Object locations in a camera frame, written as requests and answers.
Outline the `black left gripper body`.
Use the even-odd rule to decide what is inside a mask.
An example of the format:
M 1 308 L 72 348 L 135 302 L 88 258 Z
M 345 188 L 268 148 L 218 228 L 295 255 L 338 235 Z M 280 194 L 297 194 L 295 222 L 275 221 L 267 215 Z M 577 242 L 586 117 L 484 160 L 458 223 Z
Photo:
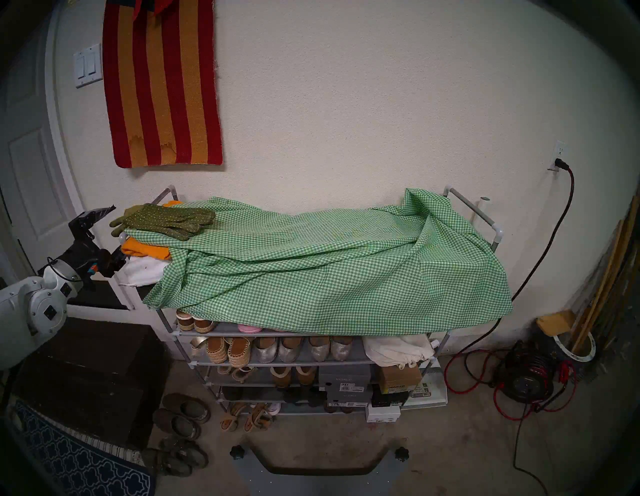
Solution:
M 120 271 L 127 261 L 127 256 L 120 248 L 114 252 L 99 248 L 92 235 L 75 235 L 72 245 L 60 255 L 60 260 L 69 265 L 80 277 L 83 289 L 95 290 L 92 274 L 99 273 L 111 278 Z

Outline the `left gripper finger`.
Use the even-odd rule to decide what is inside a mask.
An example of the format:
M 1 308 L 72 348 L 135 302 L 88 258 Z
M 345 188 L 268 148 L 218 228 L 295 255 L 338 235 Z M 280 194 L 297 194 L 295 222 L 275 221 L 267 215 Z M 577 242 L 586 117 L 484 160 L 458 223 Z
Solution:
M 69 230 L 75 243 L 90 243 L 93 241 L 93 214 L 79 214 L 69 221 Z
M 113 212 L 116 209 L 114 205 L 111 207 L 104 207 L 98 209 L 88 210 L 82 213 L 82 227 L 83 228 L 92 228 L 95 223 L 99 222 L 101 219 L 105 218 L 109 213 Z

